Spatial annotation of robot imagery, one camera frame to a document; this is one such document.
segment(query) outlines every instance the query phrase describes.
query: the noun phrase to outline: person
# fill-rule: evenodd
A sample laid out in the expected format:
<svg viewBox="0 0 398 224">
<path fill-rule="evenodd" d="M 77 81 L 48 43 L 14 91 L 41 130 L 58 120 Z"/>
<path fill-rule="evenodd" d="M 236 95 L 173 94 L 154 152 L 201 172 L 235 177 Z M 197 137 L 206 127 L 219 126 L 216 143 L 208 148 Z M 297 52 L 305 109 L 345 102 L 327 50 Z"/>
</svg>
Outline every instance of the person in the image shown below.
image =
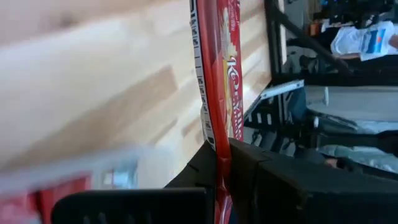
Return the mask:
<svg viewBox="0 0 398 224">
<path fill-rule="evenodd" d="M 391 21 L 379 22 L 367 29 L 331 27 L 312 38 L 334 57 L 343 60 L 359 58 L 366 61 L 398 50 L 398 35 Z M 288 40 L 287 46 L 310 48 L 298 38 Z"/>
</svg>

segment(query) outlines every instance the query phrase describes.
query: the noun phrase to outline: wooden table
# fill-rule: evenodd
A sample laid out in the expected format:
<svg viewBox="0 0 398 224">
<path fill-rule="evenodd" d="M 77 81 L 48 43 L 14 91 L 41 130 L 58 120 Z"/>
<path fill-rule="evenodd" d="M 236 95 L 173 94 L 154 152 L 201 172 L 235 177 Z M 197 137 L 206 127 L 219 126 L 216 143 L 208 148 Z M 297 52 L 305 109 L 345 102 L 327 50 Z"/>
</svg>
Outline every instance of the wooden table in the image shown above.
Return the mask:
<svg viewBox="0 0 398 224">
<path fill-rule="evenodd" d="M 6 0 L 0 172 L 146 144 L 171 159 L 140 161 L 139 186 L 166 184 L 203 142 L 189 11 L 187 0 Z M 245 109 L 270 81 L 264 16 L 262 1 L 241 2 Z"/>
</svg>

